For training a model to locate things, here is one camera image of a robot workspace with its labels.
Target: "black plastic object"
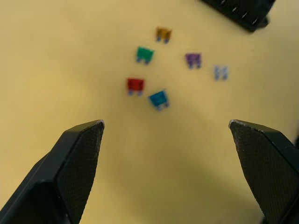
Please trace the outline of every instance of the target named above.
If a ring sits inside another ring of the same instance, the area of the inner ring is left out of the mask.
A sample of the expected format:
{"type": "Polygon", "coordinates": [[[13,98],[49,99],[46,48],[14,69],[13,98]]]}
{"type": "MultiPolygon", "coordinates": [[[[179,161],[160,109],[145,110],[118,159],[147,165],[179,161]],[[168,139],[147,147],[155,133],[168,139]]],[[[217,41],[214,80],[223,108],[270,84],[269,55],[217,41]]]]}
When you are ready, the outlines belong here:
{"type": "Polygon", "coordinates": [[[0,211],[0,224],[78,224],[95,177],[104,122],[65,131],[0,211]]]}
{"type": "Polygon", "coordinates": [[[279,131],[230,121],[247,183],[269,224],[299,223],[299,150],[279,131]]]}
{"type": "Polygon", "coordinates": [[[253,32],[266,27],[275,0],[202,0],[253,32]]]}

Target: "purple fuse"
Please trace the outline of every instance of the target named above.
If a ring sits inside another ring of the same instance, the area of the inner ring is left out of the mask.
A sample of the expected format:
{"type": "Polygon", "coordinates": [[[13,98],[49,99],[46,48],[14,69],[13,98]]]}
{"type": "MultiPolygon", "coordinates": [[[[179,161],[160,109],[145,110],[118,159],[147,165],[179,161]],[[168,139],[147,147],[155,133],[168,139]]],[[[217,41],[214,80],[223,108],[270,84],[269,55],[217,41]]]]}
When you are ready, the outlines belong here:
{"type": "Polygon", "coordinates": [[[201,53],[187,53],[186,60],[190,69],[193,69],[194,65],[198,69],[201,68],[201,53]]]}

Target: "red fuse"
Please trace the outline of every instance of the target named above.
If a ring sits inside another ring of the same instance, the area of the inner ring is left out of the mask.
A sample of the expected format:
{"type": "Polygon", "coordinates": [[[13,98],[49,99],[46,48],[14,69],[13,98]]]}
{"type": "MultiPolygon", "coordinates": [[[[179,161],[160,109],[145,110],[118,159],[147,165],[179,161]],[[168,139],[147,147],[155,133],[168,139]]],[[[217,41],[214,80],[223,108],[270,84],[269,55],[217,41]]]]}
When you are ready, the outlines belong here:
{"type": "Polygon", "coordinates": [[[128,78],[128,94],[131,96],[134,91],[138,91],[138,95],[142,95],[144,88],[144,79],[128,78]]]}

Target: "green fuse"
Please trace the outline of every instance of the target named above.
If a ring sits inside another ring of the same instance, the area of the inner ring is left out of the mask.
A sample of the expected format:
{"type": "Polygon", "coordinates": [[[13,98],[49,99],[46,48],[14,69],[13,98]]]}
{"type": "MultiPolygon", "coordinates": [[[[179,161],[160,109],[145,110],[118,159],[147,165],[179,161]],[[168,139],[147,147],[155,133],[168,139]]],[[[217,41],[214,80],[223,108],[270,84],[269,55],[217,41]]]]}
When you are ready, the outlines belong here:
{"type": "Polygon", "coordinates": [[[145,64],[150,63],[151,59],[153,58],[154,51],[147,49],[147,48],[142,48],[138,47],[137,50],[137,62],[140,62],[142,59],[145,60],[145,64]]]}

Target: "yellow surface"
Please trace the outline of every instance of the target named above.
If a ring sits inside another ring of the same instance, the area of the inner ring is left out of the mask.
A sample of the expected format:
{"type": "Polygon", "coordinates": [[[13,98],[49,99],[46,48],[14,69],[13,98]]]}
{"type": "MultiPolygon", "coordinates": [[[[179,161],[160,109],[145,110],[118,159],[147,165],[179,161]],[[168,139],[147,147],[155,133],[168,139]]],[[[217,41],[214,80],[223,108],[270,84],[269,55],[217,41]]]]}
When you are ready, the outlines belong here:
{"type": "Polygon", "coordinates": [[[262,213],[244,179],[230,119],[293,139],[297,0],[278,1],[249,34],[195,0],[11,0],[0,4],[0,207],[61,133],[104,119],[82,224],[252,224],[262,213]],[[168,45],[156,27],[173,29],[168,45]],[[138,46],[156,50],[135,63],[138,46]],[[189,70],[188,51],[203,68],[189,70]],[[229,66],[215,82],[213,66],[229,66]],[[127,77],[146,79],[128,97],[127,77]],[[166,89],[157,112],[147,96],[166,89]]]}

